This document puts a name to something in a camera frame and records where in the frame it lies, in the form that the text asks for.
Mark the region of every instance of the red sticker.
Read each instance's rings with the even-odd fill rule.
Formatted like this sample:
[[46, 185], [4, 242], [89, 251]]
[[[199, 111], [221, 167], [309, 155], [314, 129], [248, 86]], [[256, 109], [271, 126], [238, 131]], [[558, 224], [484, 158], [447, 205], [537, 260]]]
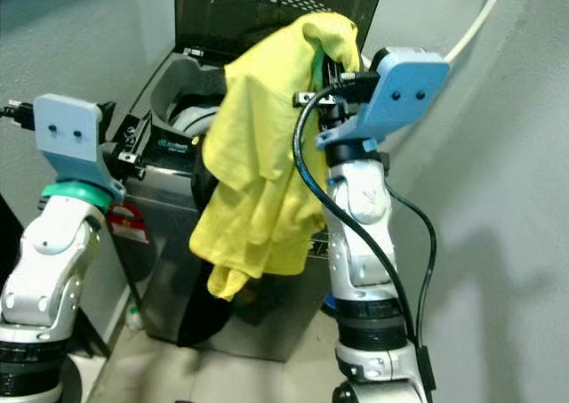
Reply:
[[150, 242], [148, 228], [140, 210], [130, 203], [112, 205], [107, 213], [107, 222], [116, 236], [146, 244]]

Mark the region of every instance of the yellow shirt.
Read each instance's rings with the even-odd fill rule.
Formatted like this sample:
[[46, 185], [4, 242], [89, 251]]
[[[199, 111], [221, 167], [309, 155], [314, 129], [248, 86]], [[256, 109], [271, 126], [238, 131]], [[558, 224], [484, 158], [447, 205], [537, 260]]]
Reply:
[[[325, 54], [358, 71], [356, 25], [337, 13], [298, 18], [226, 67], [228, 93], [204, 143], [204, 163], [220, 181], [189, 240], [215, 264], [210, 292], [231, 298], [263, 272], [304, 269], [310, 236], [325, 225], [322, 206], [293, 162], [296, 92], [322, 87]], [[310, 172], [325, 185], [314, 115], [305, 130]]]

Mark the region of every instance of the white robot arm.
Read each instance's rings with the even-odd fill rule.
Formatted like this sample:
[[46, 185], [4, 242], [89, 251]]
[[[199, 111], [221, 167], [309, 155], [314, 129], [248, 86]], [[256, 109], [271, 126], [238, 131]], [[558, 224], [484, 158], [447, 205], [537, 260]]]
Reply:
[[[325, 206], [329, 263], [340, 340], [336, 358], [348, 381], [333, 403], [427, 403], [435, 382], [427, 348], [417, 339], [389, 236], [391, 201], [378, 143], [414, 123], [443, 86], [449, 64], [436, 53], [384, 49], [372, 72], [324, 66], [326, 88], [297, 93], [304, 105], [293, 138], [295, 164]], [[329, 166], [320, 189], [302, 158], [302, 130], [318, 107], [316, 145]]]
[[25, 229], [20, 258], [0, 295], [0, 402], [60, 401], [60, 371], [83, 290], [100, 253], [114, 255], [104, 212], [124, 195], [99, 147], [97, 105], [45, 95], [12, 115], [36, 130], [36, 145], [58, 173], [41, 215]]

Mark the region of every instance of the tiled floor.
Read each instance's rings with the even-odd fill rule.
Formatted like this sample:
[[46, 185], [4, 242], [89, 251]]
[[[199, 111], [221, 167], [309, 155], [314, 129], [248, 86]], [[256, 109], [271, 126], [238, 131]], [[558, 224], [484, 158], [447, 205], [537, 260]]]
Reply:
[[287, 363], [179, 349], [125, 329], [91, 403], [314, 403], [342, 382], [335, 322], [319, 313]]

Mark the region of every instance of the bolt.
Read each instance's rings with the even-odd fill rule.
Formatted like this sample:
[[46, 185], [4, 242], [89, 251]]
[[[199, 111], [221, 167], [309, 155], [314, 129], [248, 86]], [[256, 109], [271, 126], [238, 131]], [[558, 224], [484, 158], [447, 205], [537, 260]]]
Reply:
[[15, 303], [16, 303], [16, 295], [8, 294], [8, 296], [6, 297], [6, 307], [12, 309], [14, 308]]
[[41, 312], [47, 310], [47, 296], [42, 296], [41, 298], [39, 298], [39, 302], [37, 303], [37, 308]]

